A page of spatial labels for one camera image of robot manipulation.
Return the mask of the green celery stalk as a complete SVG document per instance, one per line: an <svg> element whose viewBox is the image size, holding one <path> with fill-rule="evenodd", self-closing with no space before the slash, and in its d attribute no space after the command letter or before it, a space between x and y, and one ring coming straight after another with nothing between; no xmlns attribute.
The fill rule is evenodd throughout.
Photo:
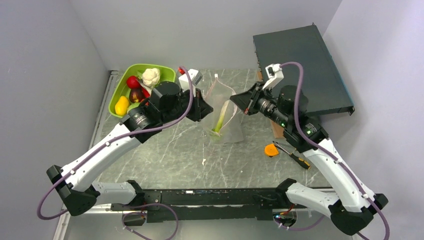
<svg viewBox="0 0 424 240"><path fill-rule="evenodd" d="M215 124L214 128L212 129L212 131L214 133L219 133L221 131L221 128L223 127L223 124L224 124L225 114L226 114L229 103L230 103L230 101L226 100L224 102L223 106L221 107L217 123Z"/></svg>

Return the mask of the clear zip top bag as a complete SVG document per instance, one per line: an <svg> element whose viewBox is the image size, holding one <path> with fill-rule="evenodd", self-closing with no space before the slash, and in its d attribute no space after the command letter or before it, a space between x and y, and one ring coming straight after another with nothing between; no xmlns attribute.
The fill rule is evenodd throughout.
<svg viewBox="0 0 424 240"><path fill-rule="evenodd" d="M236 91L232 87L224 84L218 74L214 74L214 81L204 98L213 107L213 112L207 115L200 123L206 134L216 143L237 143L244 140L239 109L230 100L230 97L235 94ZM218 121L221 108L227 100L229 100L229 105L226 109L223 126L219 133L213 132L212 129Z"/></svg>

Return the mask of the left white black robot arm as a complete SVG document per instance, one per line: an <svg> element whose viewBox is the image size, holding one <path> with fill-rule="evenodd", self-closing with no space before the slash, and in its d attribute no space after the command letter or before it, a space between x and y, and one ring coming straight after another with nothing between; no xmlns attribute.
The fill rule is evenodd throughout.
<svg viewBox="0 0 424 240"><path fill-rule="evenodd" d="M213 110L199 89L183 90L174 82L162 82L89 151L63 167L51 166L46 173L72 216L103 204L121 204L137 210L146 201L136 181L107 183L98 182L96 178L120 157L163 129L183 118L199 122Z"/></svg>

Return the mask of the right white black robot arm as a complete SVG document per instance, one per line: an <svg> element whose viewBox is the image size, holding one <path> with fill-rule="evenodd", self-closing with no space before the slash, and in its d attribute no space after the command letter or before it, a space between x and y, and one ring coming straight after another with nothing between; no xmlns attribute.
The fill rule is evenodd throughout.
<svg viewBox="0 0 424 240"><path fill-rule="evenodd" d="M244 114L261 113L282 126L286 141L317 167L334 190L326 193L288 178L275 189L276 203L282 208L291 204L310 208L330 218L344 234L358 234L388 204L388 199L374 193L351 172L320 121L305 115L308 98L303 93L297 96L296 91L295 85L286 85L274 97L256 82L229 99Z"/></svg>

